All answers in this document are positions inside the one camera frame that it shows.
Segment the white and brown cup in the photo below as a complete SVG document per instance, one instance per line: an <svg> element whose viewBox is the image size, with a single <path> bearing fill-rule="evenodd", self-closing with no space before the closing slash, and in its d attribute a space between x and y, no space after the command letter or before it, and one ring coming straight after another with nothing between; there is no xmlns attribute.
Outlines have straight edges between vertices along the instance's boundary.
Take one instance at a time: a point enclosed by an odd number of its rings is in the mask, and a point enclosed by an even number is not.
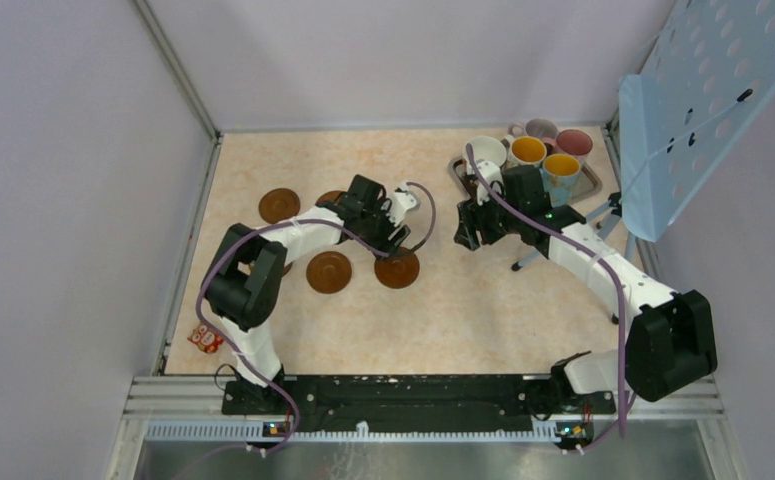
<svg viewBox="0 0 775 480"><path fill-rule="evenodd" d="M475 136L467 141L462 151L463 162L468 175L474 173L473 167L469 162L469 151L472 151L477 167L480 167L481 163L486 161L498 170L501 170L507 161L508 150L500 140L485 135Z"/></svg>

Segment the metal tray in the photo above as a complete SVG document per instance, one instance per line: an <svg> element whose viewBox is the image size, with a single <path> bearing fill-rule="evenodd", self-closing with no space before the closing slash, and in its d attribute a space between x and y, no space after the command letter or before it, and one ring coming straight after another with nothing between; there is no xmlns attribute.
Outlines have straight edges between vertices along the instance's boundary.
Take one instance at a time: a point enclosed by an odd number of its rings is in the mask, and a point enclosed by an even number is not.
<svg viewBox="0 0 775 480"><path fill-rule="evenodd" d="M447 171L455 183L465 192L466 197L475 199L477 185L474 180L469 178L464 160L461 157L453 158L447 165ZM590 198L600 193L601 189L601 179L589 166L585 166L577 178L573 196L570 198L569 203L572 204Z"/></svg>

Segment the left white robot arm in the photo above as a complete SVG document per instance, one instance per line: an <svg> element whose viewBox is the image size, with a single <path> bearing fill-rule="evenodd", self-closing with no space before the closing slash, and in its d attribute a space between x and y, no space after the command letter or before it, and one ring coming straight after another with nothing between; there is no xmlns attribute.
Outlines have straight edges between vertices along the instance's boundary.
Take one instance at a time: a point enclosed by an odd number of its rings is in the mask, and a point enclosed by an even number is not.
<svg viewBox="0 0 775 480"><path fill-rule="evenodd" d="M358 241L377 257L399 252L410 235L407 215L419 198L402 183L393 191L362 175L335 200L257 229L241 223L226 231L201 283L196 305L208 305L231 346L246 401L260 413L282 404L282 364L267 321L277 304L284 269L303 256Z"/></svg>

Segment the pink mug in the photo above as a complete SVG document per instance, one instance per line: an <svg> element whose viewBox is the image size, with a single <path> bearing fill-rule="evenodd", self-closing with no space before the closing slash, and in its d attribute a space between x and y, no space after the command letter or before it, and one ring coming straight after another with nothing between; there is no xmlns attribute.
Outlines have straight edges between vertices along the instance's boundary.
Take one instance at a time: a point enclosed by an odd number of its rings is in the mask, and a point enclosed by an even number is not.
<svg viewBox="0 0 775 480"><path fill-rule="evenodd" d="M587 161L593 147L593 139L578 129L561 130L555 138L556 153L573 156L582 164Z"/></svg>

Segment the light blue music stand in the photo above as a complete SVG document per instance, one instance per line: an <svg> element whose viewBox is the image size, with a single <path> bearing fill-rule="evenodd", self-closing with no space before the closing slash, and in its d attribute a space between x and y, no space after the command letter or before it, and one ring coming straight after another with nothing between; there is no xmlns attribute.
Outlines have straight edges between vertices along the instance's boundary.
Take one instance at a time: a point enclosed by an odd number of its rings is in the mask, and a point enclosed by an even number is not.
<svg viewBox="0 0 775 480"><path fill-rule="evenodd" d="M518 118L614 119L623 169L664 204L669 279L723 327L775 321L775 1L527 1Z"/></svg>

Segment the floral mug yellow inside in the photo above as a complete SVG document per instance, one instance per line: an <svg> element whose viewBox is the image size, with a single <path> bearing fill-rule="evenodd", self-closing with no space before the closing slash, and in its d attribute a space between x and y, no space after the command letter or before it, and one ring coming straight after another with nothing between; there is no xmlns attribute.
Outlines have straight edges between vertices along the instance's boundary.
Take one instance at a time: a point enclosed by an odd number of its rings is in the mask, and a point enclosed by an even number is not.
<svg viewBox="0 0 775 480"><path fill-rule="evenodd" d="M506 147L507 153L503 170L519 166L540 169L548 156L546 144L535 137L506 135L501 142Z"/></svg>

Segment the blue butterfly mug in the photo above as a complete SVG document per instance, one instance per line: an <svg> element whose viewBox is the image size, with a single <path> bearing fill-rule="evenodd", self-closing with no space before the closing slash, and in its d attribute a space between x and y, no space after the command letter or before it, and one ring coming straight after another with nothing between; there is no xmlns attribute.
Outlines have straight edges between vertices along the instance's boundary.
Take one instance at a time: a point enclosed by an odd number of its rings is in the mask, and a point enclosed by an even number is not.
<svg viewBox="0 0 775 480"><path fill-rule="evenodd" d="M581 170L579 160L568 154L552 154L543 161L544 189L553 207L565 205L573 198Z"/></svg>

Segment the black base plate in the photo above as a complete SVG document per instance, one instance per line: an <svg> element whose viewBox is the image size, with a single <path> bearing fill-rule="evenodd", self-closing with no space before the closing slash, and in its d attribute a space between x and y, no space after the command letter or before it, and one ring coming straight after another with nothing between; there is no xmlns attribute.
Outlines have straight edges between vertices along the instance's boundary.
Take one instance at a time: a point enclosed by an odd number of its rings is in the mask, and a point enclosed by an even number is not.
<svg viewBox="0 0 775 480"><path fill-rule="evenodd" d="M267 415L301 433L349 432L364 422L374 433L528 432L555 415L613 415L609 392L578 395L549 375L298 375L281 389L226 383L221 411Z"/></svg>

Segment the grey purple mug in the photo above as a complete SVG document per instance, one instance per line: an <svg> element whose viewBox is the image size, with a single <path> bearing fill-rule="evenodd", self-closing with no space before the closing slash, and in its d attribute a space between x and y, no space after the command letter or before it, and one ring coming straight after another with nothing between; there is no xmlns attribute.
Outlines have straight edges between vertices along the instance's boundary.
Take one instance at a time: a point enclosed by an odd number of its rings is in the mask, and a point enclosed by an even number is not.
<svg viewBox="0 0 775 480"><path fill-rule="evenodd" d="M514 137L530 136L540 140L555 140L559 134L558 127L552 121L543 118L535 118L524 123L512 123L508 126L507 132Z"/></svg>

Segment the small red owl sticker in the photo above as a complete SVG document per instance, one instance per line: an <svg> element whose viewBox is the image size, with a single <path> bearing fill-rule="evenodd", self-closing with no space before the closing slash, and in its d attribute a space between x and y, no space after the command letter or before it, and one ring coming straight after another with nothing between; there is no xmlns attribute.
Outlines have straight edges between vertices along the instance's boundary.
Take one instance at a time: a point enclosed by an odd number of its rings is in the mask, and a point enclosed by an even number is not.
<svg viewBox="0 0 775 480"><path fill-rule="evenodd" d="M187 336L187 340L201 353L207 355L216 354L225 343L224 338L216 330L204 323L199 323Z"/></svg>

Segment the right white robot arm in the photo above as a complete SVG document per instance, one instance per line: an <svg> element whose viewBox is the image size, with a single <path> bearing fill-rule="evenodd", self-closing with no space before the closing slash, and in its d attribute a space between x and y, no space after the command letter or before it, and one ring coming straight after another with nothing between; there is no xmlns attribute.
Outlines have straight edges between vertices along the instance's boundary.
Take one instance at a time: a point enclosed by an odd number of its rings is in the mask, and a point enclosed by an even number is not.
<svg viewBox="0 0 775 480"><path fill-rule="evenodd" d="M569 205L553 206L534 167L500 171L464 164L458 180L457 244L475 251L508 235L569 271L618 320L618 346L558 362L552 404L575 412L597 392L629 391L657 402L712 374L718 366L712 311L696 290L681 293L655 280L610 247Z"/></svg>

